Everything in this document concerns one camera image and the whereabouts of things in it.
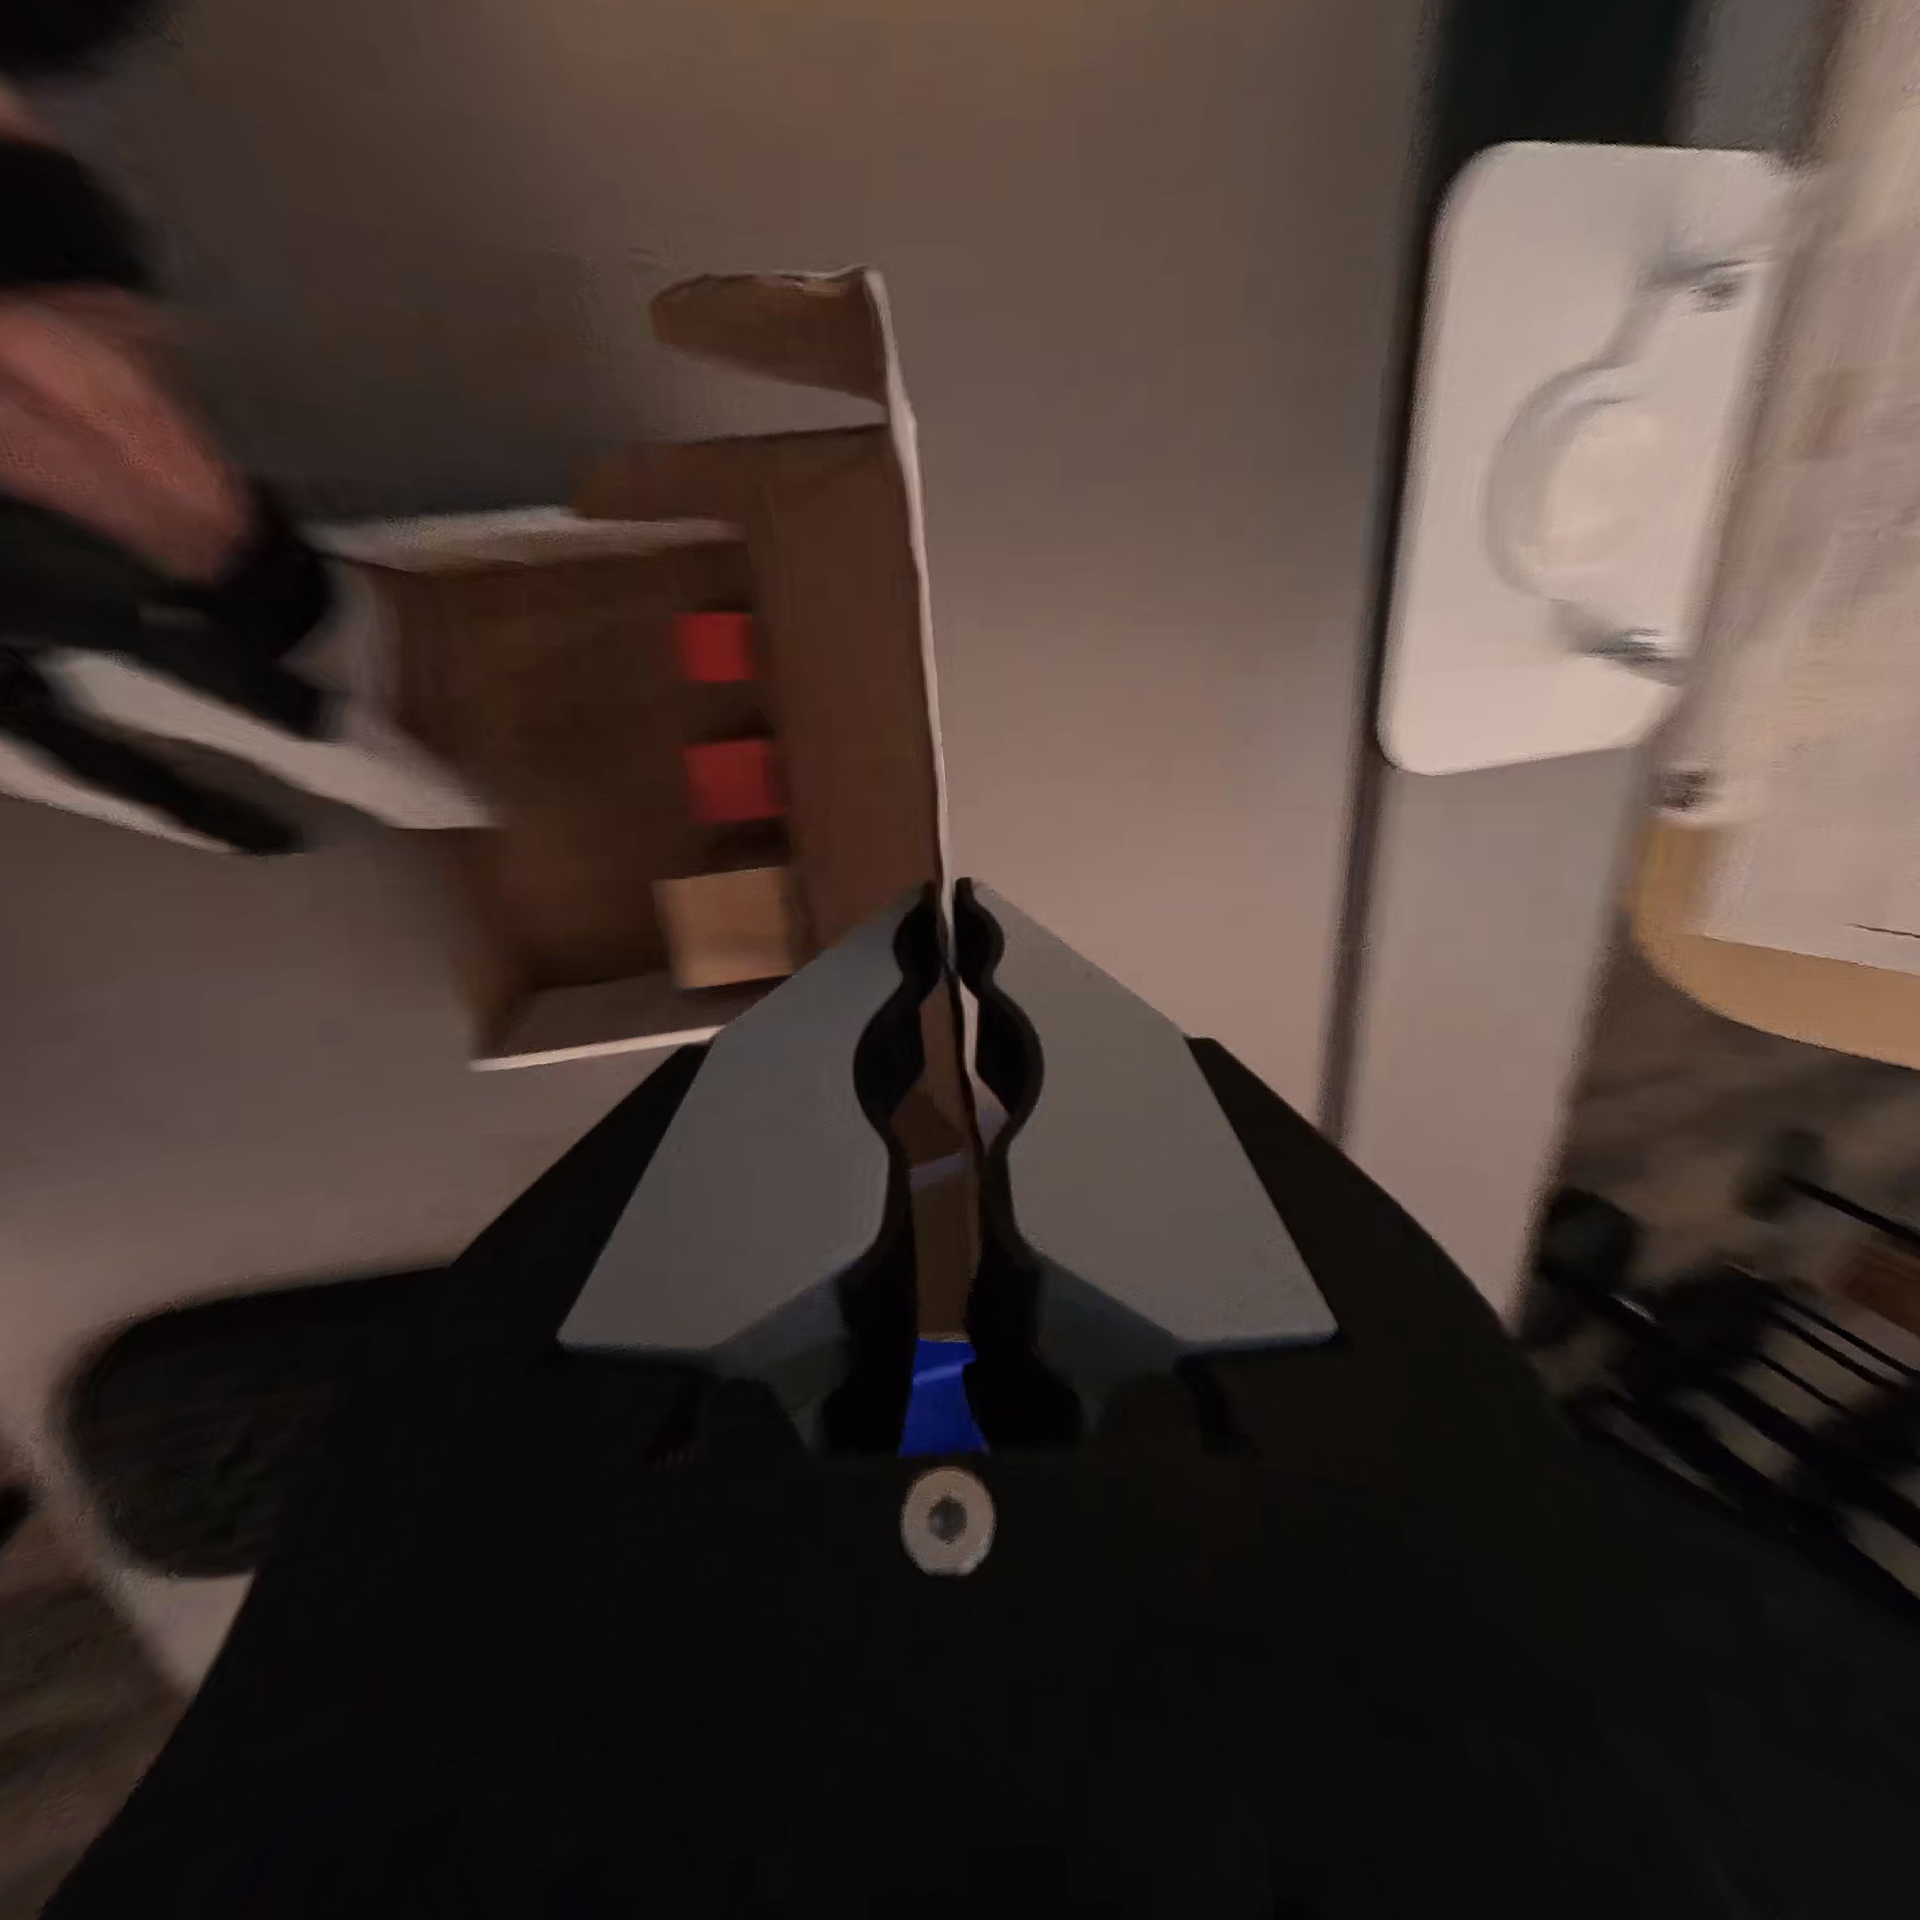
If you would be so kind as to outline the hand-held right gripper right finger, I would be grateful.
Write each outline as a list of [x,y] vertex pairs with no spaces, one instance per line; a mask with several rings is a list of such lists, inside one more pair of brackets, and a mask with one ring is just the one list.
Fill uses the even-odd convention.
[[1337,1317],[1187,1032],[979,880],[951,894],[976,1080],[968,1400],[995,1450],[1075,1446],[1123,1388],[1323,1348]]

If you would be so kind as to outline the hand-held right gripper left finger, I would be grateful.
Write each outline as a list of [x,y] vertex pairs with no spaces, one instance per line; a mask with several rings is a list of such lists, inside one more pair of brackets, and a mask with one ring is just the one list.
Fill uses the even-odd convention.
[[895,1453],[920,1346],[911,1158],[922,1007],[946,985],[932,882],[710,1044],[560,1325],[569,1352],[764,1385],[838,1453]]

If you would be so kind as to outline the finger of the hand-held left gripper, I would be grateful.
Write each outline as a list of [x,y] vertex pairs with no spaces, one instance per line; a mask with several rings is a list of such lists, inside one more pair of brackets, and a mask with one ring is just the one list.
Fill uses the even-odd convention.
[[132,736],[243,761],[311,798],[399,829],[488,829],[492,809],[419,738],[368,698],[327,706],[326,736],[297,736],[152,669],[97,653],[54,653],[55,686],[84,718]]
[[2,686],[2,793],[188,847],[241,856],[304,849],[294,823],[88,727],[48,680]]

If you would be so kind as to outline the white cardboard mailer box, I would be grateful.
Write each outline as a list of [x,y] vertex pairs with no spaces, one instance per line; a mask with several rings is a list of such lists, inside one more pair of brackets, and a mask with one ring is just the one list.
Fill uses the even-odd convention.
[[[395,625],[399,720],[495,817],[435,831],[474,1063],[518,1073],[660,1056],[526,1194],[539,1213],[520,1239],[560,1293],[544,1348],[560,1346],[710,1044],[788,980],[682,992],[656,880],[786,864],[804,961],[932,882],[950,952],[922,461],[882,276],[686,279],[656,295],[652,325],[684,361],[875,418],[640,442],[523,541],[457,518],[441,551],[423,533],[371,556]],[[679,678],[671,621],[700,608],[758,615],[759,680]],[[682,750],[724,736],[780,743],[780,823],[690,821]],[[923,1149],[964,1154],[969,1129],[945,964],[945,992],[922,1007],[928,1063],[897,1114],[918,1241]]]

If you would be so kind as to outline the blue plastic bin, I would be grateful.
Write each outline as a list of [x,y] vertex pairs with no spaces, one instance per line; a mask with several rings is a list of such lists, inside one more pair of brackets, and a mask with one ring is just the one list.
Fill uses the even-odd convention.
[[975,1346],[963,1334],[920,1334],[899,1439],[902,1457],[987,1453],[990,1442],[969,1400],[975,1359]]

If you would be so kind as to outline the tan cube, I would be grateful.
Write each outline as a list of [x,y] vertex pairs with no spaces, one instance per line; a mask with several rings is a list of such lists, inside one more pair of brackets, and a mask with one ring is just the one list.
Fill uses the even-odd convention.
[[720,992],[793,976],[804,964],[786,864],[655,882],[665,964],[682,992]]

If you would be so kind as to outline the person's left hand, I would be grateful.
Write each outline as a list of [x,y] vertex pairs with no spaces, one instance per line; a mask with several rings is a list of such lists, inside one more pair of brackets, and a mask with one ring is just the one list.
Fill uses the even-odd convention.
[[178,398],[153,305],[110,286],[2,295],[2,494],[180,585],[249,544],[249,485]]

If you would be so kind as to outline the black wristband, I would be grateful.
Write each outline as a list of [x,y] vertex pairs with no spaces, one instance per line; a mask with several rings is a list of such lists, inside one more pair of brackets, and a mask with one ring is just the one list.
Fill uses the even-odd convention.
[[2,290],[153,290],[122,200],[71,152],[11,135],[2,140]]

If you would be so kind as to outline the black quilted pad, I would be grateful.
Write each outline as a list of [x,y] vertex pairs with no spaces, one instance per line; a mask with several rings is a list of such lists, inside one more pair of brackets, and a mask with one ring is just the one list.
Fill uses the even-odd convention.
[[255,1577],[327,1556],[392,1560],[432,1520],[492,1542],[522,1521],[499,1474],[457,1478],[386,1513],[406,1453],[336,1486],[338,1405],[358,1410],[439,1266],[332,1276],[184,1303],[100,1340],[65,1390],[65,1438],[107,1545],[153,1577]]

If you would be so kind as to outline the black metal rack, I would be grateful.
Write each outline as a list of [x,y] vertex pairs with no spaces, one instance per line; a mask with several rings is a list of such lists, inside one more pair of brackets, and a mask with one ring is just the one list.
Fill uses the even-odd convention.
[[1719,1255],[1640,1280],[1643,1226],[1574,1185],[1543,1213],[1521,1344],[1585,1438],[1915,1618],[1915,1333]]

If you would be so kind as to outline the white sheet stand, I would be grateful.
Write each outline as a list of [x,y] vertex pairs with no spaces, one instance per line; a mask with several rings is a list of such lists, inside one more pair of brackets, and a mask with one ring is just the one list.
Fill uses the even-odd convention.
[[1376,732],[1454,776],[1640,748],[1706,632],[1806,180],[1505,142],[1433,229]]

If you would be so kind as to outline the printed instruction sheet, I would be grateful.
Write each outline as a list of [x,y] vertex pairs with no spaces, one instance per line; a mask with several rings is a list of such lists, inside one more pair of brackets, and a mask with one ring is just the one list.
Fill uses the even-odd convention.
[[1918,970],[1918,14],[1846,5],[1658,824],[1686,926]]

